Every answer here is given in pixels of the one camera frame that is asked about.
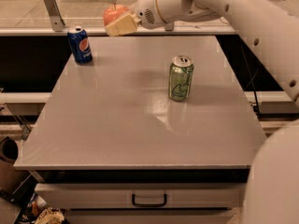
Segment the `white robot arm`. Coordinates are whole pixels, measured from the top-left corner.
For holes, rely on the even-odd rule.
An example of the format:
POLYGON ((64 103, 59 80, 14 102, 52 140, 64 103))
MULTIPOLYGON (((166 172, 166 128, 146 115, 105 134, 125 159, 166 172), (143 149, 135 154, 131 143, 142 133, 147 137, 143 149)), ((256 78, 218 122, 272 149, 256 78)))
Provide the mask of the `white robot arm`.
MULTIPOLYGON (((299 105, 299 20, 268 0, 137 0, 104 18, 108 35, 138 25, 225 18, 279 86, 299 105)), ((273 133, 249 171, 242 224, 299 224, 299 120, 273 133)))

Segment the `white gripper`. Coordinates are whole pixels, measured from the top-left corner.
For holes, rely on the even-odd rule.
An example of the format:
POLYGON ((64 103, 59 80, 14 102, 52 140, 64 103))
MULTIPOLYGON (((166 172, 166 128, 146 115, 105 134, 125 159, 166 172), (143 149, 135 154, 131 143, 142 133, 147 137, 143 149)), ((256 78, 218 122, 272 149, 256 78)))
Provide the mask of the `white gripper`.
POLYGON ((137 0, 135 14, 125 12, 118 18, 105 23, 109 36, 121 36, 134 33, 139 23, 147 29, 162 27, 162 20, 157 7, 157 0, 137 0))

